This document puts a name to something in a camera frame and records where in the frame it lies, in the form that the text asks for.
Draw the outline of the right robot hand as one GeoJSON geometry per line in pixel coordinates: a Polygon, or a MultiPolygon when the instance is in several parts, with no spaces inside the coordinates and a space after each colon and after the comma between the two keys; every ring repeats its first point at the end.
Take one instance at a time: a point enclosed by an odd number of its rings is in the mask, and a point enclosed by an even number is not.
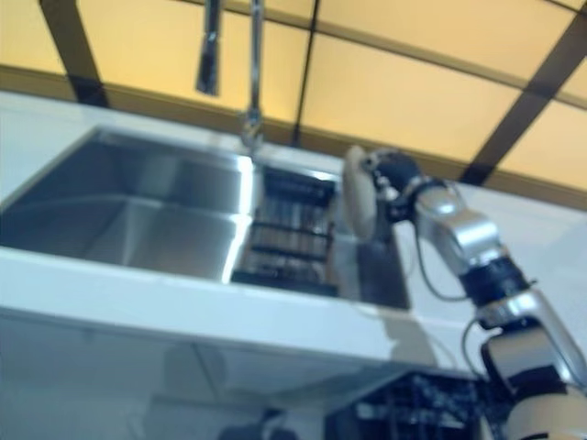
{"type": "Polygon", "coordinates": [[[360,167],[372,183],[376,201],[409,201],[425,180],[416,161],[397,149],[366,153],[360,167]]]}

